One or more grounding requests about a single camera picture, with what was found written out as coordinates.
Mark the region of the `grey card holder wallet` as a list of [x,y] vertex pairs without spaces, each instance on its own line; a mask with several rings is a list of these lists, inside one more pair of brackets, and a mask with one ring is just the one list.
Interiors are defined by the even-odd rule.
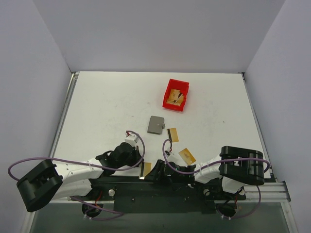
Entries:
[[162,134],[165,128],[164,118],[160,116],[151,116],[148,124],[147,133]]

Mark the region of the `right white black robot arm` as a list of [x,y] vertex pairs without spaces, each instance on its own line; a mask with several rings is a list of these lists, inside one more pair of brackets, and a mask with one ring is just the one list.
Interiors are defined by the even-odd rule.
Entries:
[[217,193],[227,199],[244,185],[264,184],[266,163],[257,150],[224,146],[219,156],[200,165],[180,166],[169,160],[170,150],[163,151],[163,160],[158,160],[144,180],[160,184],[186,184],[204,186],[216,181]]

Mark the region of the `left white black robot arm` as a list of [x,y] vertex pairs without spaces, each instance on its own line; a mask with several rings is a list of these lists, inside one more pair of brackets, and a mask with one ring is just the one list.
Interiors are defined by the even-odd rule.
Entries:
[[28,212],[45,207],[52,199],[85,196],[94,200],[100,188],[90,182],[92,179],[137,167],[143,157],[138,146],[122,142],[114,150],[85,162],[45,159],[18,180],[17,188]]

